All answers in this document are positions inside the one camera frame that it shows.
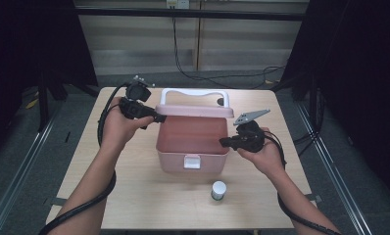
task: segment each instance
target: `person's right hand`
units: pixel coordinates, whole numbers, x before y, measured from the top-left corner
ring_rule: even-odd
[[[261,127],[261,129],[263,131],[269,131],[266,127]],[[241,148],[238,148],[237,152],[241,157],[252,162],[267,177],[280,170],[284,171],[277,146],[268,139],[265,139],[264,147],[258,153],[251,153]]]

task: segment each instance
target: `table surface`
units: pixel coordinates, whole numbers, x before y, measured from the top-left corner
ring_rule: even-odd
[[[95,157],[97,121],[114,91],[101,90],[79,140],[58,198],[67,198]],[[152,88],[146,106],[159,104],[162,88]],[[283,146],[286,171],[304,194],[310,194],[308,180],[296,153],[281,109],[273,92],[266,90],[224,90],[235,118],[241,113],[270,109],[256,122],[267,126]],[[219,95],[189,97],[170,92],[167,104],[216,106]],[[235,135],[234,118],[228,119],[228,134]],[[290,219],[279,208],[276,191],[265,175],[232,149],[224,169],[213,173],[166,173],[161,170],[156,150],[159,124],[138,130],[118,161],[117,185],[108,198],[103,229],[263,229],[291,228]],[[213,183],[221,180],[227,191],[223,200],[211,197]],[[53,206],[47,222],[61,207]]]

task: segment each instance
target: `white panel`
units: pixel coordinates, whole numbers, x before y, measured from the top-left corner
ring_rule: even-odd
[[[206,10],[304,13],[307,2],[191,0],[190,9],[199,9],[202,4]],[[76,0],[75,4],[166,8],[166,0]],[[98,74],[177,71],[171,18],[79,18]],[[179,60],[185,71],[256,70],[265,66],[282,66],[290,55],[300,23],[205,19],[201,20],[201,31],[198,27],[198,19],[176,19]]]

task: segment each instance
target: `small white container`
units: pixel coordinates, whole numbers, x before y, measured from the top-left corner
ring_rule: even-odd
[[[214,200],[220,201],[223,198],[223,195],[226,192],[226,185],[222,181],[217,181],[213,184],[213,191],[211,191],[211,197]]]

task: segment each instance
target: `pink box lid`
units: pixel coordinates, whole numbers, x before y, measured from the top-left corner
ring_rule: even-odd
[[[167,105],[166,96],[168,92],[180,92],[190,96],[205,96],[220,94],[223,98],[223,106],[187,106],[187,105]],[[165,88],[162,91],[161,102],[156,106],[156,112],[166,116],[188,116],[188,117],[208,117],[208,118],[233,118],[234,111],[229,107],[228,94],[222,90],[200,90],[183,88]]]

